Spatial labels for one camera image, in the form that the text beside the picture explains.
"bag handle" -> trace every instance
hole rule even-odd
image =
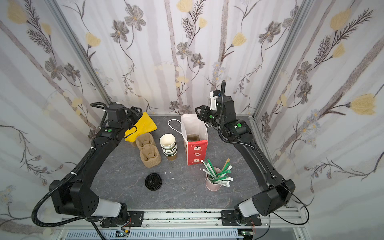
[[[179,132],[178,130],[174,129],[173,127],[171,127],[171,126],[169,125],[169,122],[172,121],[172,120],[178,121],[178,122],[180,123],[180,127],[181,127],[181,122],[180,122],[179,120],[177,120],[177,119],[171,119],[171,120],[169,120],[169,121],[168,121],[168,126],[169,126],[170,128],[172,128],[173,130],[175,130],[176,132],[182,134],[181,132]]]

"black cup lid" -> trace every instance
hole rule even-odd
[[[156,191],[161,187],[162,180],[160,178],[160,175],[157,173],[151,173],[145,178],[145,186],[151,190]]]

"stacked paper cups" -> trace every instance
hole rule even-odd
[[[175,136],[168,133],[160,138],[160,145],[167,159],[173,161],[177,157],[177,144]]]

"yellow bag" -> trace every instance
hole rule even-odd
[[[152,132],[157,129],[156,124],[153,122],[153,120],[147,113],[143,113],[143,116],[141,116],[141,118],[137,121],[135,126],[137,127],[137,130],[136,128],[133,127],[125,131],[125,136],[128,136],[129,134],[132,133],[132,135],[125,138],[125,141],[134,142],[139,135]]]

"red label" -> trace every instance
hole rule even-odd
[[[201,160],[204,160],[205,154],[207,153],[207,146],[208,140],[188,142],[188,146],[186,149],[187,164],[199,164]]]

